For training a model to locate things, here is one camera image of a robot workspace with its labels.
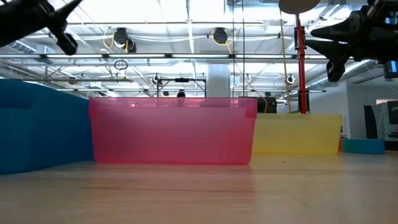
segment ceiling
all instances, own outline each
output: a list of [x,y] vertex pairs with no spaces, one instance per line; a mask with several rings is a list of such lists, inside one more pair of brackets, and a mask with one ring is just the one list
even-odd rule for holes
[[[69,0],[49,0],[57,9]],[[130,38],[137,46],[137,54],[229,54],[226,45],[218,45],[211,38],[215,27],[224,27],[231,42],[230,49],[235,54],[282,55],[282,39],[280,38],[280,14],[277,4],[260,4],[267,1],[250,1],[242,4],[237,1],[234,9],[224,0],[84,0],[68,18],[67,32],[78,41],[78,54],[124,54],[124,51],[112,43],[113,32],[117,27],[125,27]],[[302,25],[306,26],[307,38],[311,39],[309,31],[312,29],[336,24],[348,17],[353,9],[358,9],[366,1],[353,1],[352,5],[328,5],[322,3],[315,9],[300,15]],[[294,27],[295,17],[282,13],[284,21],[284,36],[286,54],[295,57]],[[24,45],[36,49],[46,46],[47,53],[62,54],[56,45],[56,39],[49,37],[47,29],[36,32],[22,40]],[[0,48],[0,54],[21,54],[15,47]],[[310,48],[307,55],[318,55]],[[96,88],[153,88],[152,77],[158,74],[162,78],[189,77],[205,79],[208,66],[214,63],[226,63],[233,75],[232,60],[184,59],[129,59],[126,60],[129,68],[118,71],[114,68],[114,60],[103,59],[64,59],[53,58],[51,64],[31,58],[2,58],[7,63],[5,68],[16,67],[23,69],[21,75],[33,75],[52,78],[53,82],[44,85],[56,84],[57,88],[83,89],[92,88],[90,82],[79,82],[77,85],[56,82],[60,78],[84,79],[122,79],[126,76],[131,82],[101,82],[93,86]],[[245,61],[244,72],[247,73],[250,84],[259,90],[284,89],[283,58],[272,60]],[[317,60],[307,60],[305,64],[306,82],[325,75],[327,60],[320,57]],[[239,70],[243,69],[243,61],[239,60],[235,67],[235,75],[240,79],[236,89],[242,88],[243,76]],[[298,61],[288,60],[287,73],[298,76]],[[199,89],[195,83],[171,83],[172,89]],[[87,96],[96,96],[93,90]],[[111,96],[146,96],[139,92],[112,92]],[[203,96],[195,91],[191,96]]]

